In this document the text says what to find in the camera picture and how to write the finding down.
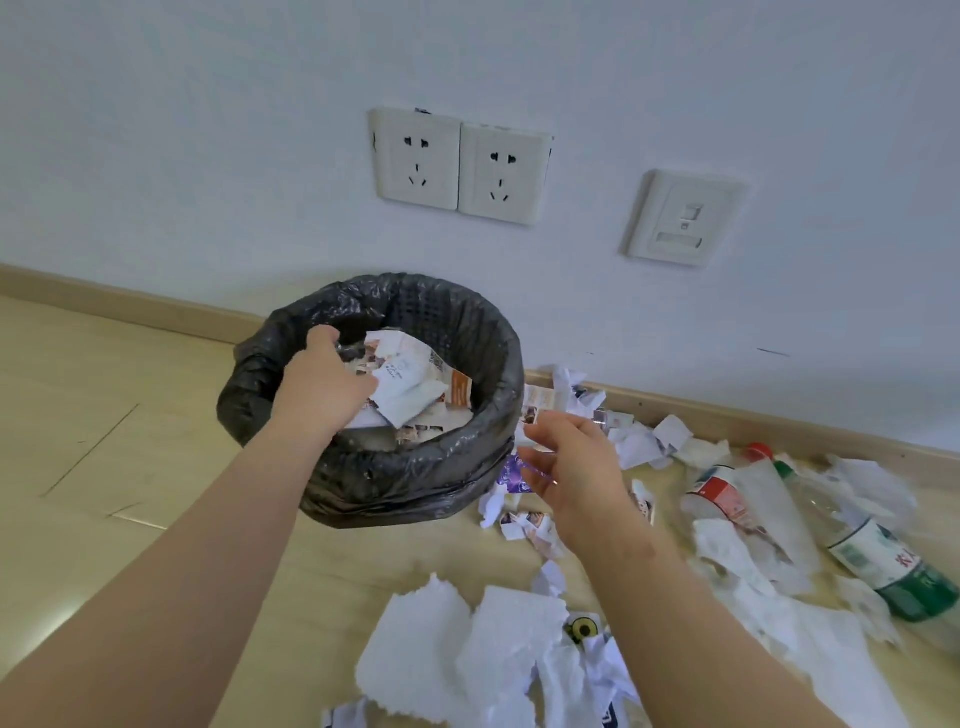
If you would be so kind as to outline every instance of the white wall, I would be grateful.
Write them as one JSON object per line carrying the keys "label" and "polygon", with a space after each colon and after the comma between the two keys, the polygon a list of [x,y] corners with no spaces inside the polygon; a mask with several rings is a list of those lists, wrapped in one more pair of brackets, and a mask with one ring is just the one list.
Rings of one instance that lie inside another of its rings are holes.
{"label": "white wall", "polygon": [[[7,2],[0,260],[260,313],[420,271],[529,366],[960,449],[958,30],[955,0]],[[381,104],[555,133],[542,221],[377,199]],[[754,187],[706,270],[618,254],[658,166]]]}

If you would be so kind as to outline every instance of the wooden floor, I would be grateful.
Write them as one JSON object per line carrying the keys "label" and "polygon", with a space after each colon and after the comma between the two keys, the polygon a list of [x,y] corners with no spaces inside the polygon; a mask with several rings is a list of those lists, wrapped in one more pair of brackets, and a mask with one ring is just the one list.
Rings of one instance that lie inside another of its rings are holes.
{"label": "wooden floor", "polygon": [[[230,369],[225,344],[0,298],[0,674],[236,453],[214,413]],[[654,490],[680,475],[641,470]],[[324,708],[358,697],[353,669],[391,595],[431,572],[474,605],[488,584],[529,588],[538,554],[477,523],[472,508],[350,531],[301,515],[216,725],[315,728]],[[595,611],[579,563],[562,566],[570,608]],[[960,724],[960,666],[908,645],[875,656],[914,728]]]}

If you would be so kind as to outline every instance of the left hand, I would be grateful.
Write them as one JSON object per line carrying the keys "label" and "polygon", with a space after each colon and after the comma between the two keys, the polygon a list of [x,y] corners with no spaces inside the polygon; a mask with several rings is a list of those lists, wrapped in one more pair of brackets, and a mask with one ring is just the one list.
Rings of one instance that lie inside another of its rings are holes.
{"label": "left hand", "polygon": [[306,349],[283,370],[272,423],[298,434],[330,438],[356,417],[377,381],[347,371],[333,346],[339,338],[334,327],[310,329]]}

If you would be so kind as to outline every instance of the trash can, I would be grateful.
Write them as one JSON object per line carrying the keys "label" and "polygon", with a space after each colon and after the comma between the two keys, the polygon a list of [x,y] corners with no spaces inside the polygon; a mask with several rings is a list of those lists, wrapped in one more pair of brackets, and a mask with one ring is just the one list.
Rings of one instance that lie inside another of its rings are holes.
{"label": "trash can", "polygon": [[516,332],[483,296],[446,280],[383,274],[333,283],[271,314],[234,349],[236,366],[217,401],[217,418],[246,445],[270,419],[283,369],[319,324],[341,343],[367,331],[400,328],[473,379],[473,419],[422,444],[360,449],[339,434],[303,493],[300,510],[335,528],[433,521],[486,493],[514,446],[523,402]]}

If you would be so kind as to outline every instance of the wall socket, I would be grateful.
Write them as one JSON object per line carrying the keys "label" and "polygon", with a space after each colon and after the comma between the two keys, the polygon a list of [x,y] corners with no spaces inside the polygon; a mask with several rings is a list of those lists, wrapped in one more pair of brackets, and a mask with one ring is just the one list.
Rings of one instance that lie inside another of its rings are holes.
{"label": "wall socket", "polygon": [[370,112],[376,193],[414,205],[456,209],[460,120],[407,109]]}
{"label": "wall socket", "polygon": [[536,223],[552,151],[548,133],[464,122],[458,209],[510,223]]}

